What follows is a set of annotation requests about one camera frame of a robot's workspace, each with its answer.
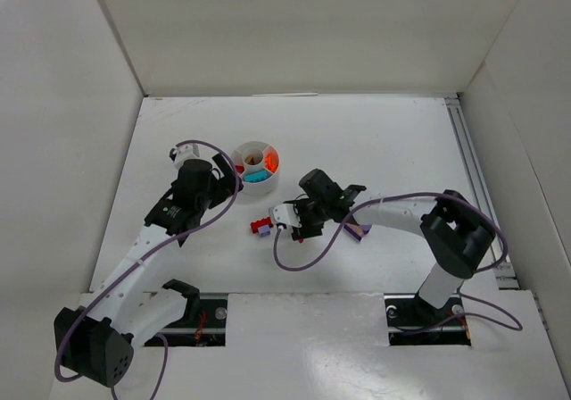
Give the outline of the teal lego brick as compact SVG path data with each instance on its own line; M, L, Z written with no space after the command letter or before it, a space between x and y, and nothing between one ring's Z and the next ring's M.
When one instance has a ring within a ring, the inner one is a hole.
M269 171L256 171L245 174L243 177L244 182L246 183L258 183L265 181L271 177L271 173Z

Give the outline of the orange lego wedge piece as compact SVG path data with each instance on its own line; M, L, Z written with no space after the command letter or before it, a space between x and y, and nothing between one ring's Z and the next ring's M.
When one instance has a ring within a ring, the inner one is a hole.
M277 164L269 163L269 162L266 163L266 169L271 171L271 172L275 172L277 170L277 168L278 168Z

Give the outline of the red lego brick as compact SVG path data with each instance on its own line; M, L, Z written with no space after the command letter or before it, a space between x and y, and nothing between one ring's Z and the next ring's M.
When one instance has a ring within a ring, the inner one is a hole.
M265 217L250 223L250 229L253 234L257 234L259 232L259 229L264 226L268 227L269 229L273 227L273 222L270 217Z

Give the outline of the orange round lego piece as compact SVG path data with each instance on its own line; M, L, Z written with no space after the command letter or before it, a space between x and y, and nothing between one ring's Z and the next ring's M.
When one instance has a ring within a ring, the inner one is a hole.
M264 161L265 163L270 166L278 166L279 160L278 160L278 156L276 154L266 154L264 157Z

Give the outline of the small lilac lego brick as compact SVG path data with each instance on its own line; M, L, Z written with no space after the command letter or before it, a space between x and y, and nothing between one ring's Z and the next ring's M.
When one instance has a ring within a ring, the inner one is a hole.
M269 225L264 225L258 228L258 234L261 238L271 235L271 227Z

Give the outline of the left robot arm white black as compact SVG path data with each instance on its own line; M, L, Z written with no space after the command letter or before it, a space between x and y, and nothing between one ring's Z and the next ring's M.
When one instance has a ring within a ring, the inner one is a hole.
M86 305L62 308L54 319L54 376L63 383L90 379L114 388L126 375L136 348L163 327L193 317L200 292L176 279L178 249L228 211L242 184L221 150L205 160L194 147L171 152L177 177L145 216L128 253Z

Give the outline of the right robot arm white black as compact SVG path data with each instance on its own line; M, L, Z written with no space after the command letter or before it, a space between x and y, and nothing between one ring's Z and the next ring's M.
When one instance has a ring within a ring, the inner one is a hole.
M454 190L370 196L366 187L340 188L325 172L314 169L299 182L305 196L284 202L280 222L294 240L321 235L328 221L340 227L379 226L423 238L434 266L415 295L387 305L390 326L403 331L430 330L452 313L451 297L476 275L492 242L493 223Z

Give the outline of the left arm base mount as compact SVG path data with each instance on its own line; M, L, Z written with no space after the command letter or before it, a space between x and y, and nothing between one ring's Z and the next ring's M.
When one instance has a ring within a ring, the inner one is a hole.
M169 347L218 347L226 344L228 295L201 294L194 317L183 317L160 331Z

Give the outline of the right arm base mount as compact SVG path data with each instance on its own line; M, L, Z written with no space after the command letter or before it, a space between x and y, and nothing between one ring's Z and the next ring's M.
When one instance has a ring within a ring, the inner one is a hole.
M414 294L385 295L385 315L390 346L470 346L464 307L452 295L443 308L425 304Z

